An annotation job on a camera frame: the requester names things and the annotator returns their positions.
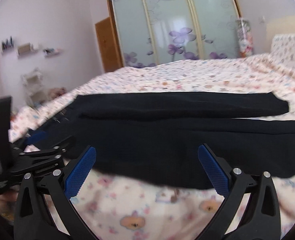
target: black pants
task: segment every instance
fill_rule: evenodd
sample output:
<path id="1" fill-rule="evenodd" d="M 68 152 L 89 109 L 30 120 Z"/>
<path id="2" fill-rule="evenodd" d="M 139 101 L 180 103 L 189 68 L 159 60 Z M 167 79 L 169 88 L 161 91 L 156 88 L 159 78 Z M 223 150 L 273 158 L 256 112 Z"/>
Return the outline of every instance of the black pants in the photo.
<path id="1" fill-rule="evenodd" d="M 76 158 L 92 145 L 97 150 L 94 168 L 102 172 L 207 189 L 212 185 L 197 158 L 199 145 L 207 143 L 232 167 L 288 178 L 295 175 L 295 121 L 228 119 L 286 112 L 287 102 L 272 93 L 79 96 L 65 116 L 57 115 L 60 123 L 41 127 L 49 138 L 36 146 L 52 147 L 74 135 L 77 144 L 66 156 Z"/>

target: bed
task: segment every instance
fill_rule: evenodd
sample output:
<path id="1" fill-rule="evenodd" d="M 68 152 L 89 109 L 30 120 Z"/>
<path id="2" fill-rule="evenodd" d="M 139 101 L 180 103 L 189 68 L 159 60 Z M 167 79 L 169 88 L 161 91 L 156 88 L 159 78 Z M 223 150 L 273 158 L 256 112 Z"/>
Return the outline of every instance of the bed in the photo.
<path id="1" fill-rule="evenodd" d="M 20 138 L 28 128 L 38 128 L 77 95 L 167 91 L 273 91 L 289 102 L 289 113 L 257 119 L 295 120 L 295 35 L 276 36 L 270 54 L 245 59 L 185 60 L 144 69 L 125 67 L 103 74 L 38 111 L 22 108 L 11 124 L 10 140 Z M 31 146 L 26 150 L 37 149 Z M 295 223 L 295 176 L 273 181 L 280 202 L 283 237 Z M 237 227 L 248 198 L 244 196 L 228 231 Z M 83 220 L 102 240 L 192 240 L 205 228 L 222 201 L 223 197 L 213 189 L 160 187 L 94 170 L 79 194 L 71 198 Z M 48 205 L 58 228 L 67 233 L 50 199 Z"/>

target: bedsheet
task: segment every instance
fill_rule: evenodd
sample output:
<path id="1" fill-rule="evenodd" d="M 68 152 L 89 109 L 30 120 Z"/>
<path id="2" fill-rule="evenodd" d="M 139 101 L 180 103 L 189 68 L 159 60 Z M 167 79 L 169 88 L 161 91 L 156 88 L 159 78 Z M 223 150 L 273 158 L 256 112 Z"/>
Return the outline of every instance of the bedsheet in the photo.
<path id="1" fill-rule="evenodd" d="M 290 111 L 281 116 L 255 119 L 295 120 L 295 80 L 270 68 L 269 54 L 246 59 L 185 60 L 136 69 L 125 67 L 98 76 L 70 93 L 35 111 L 24 107 L 11 124 L 10 140 L 26 129 L 36 129 L 70 104 L 77 95 L 95 93 L 144 93 L 165 91 L 209 91 L 274 94 L 289 102 Z M 27 151 L 37 150 L 31 146 Z M 295 223 L 295 176 L 273 178 L 281 208 L 282 236 Z M 245 195 L 229 231 L 244 212 Z M 159 187 L 131 178 L 91 171 L 79 194 L 71 202 L 101 240 L 192 240 L 211 220 L 223 197 L 215 190 Z M 48 199 L 58 228 L 67 233 Z"/>

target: wooden door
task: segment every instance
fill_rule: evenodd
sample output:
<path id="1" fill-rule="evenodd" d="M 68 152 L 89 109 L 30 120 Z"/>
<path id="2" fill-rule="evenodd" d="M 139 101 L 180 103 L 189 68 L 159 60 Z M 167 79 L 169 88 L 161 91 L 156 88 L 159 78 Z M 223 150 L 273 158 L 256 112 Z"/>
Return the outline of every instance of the wooden door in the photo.
<path id="1" fill-rule="evenodd" d="M 113 72 L 121 68 L 122 65 L 118 55 L 119 48 L 115 44 L 111 18 L 108 17 L 97 23 L 95 29 L 105 72 Z"/>

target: silver bolt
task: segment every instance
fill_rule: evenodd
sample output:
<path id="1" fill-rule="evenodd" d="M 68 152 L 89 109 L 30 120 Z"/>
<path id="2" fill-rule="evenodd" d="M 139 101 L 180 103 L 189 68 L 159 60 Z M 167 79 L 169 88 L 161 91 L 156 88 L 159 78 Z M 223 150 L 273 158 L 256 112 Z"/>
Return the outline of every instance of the silver bolt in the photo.
<path id="1" fill-rule="evenodd" d="M 268 171 L 263 172 L 264 177 L 269 178 L 271 174 Z"/>
<path id="2" fill-rule="evenodd" d="M 31 177 L 31 174 L 30 173 L 27 173 L 24 175 L 24 179 L 29 179 Z"/>
<path id="3" fill-rule="evenodd" d="M 60 174 L 61 174 L 61 170 L 55 170 L 55 171 L 53 171 L 53 175 L 54 176 L 58 176 Z"/>
<path id="4" fill-rule="evenodd" d="M 233 169 L 233 172 L 236 174 L 236 175 L 240 175 L 242 173 L 241 169 L 239 168 L 234 168 Z"/>

